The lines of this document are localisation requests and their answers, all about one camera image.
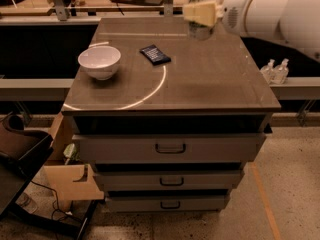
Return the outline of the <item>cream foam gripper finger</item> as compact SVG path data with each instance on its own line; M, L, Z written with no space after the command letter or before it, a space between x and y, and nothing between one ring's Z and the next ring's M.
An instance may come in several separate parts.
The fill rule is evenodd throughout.
M182 8L186 21L213 27L223 17L222 6L216 0L204 0L185 4Z

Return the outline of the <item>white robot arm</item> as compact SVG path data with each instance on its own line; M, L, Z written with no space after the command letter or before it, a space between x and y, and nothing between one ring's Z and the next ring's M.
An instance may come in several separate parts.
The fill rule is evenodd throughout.
M320 62L320 0L204 0L183 6L183 17L207 27L293 48Z

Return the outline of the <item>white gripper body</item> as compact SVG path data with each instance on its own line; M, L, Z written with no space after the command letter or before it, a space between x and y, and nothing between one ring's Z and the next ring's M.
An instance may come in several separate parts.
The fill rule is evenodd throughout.
M253 0L224 0L222 24L229 33L247 37L246 16Z

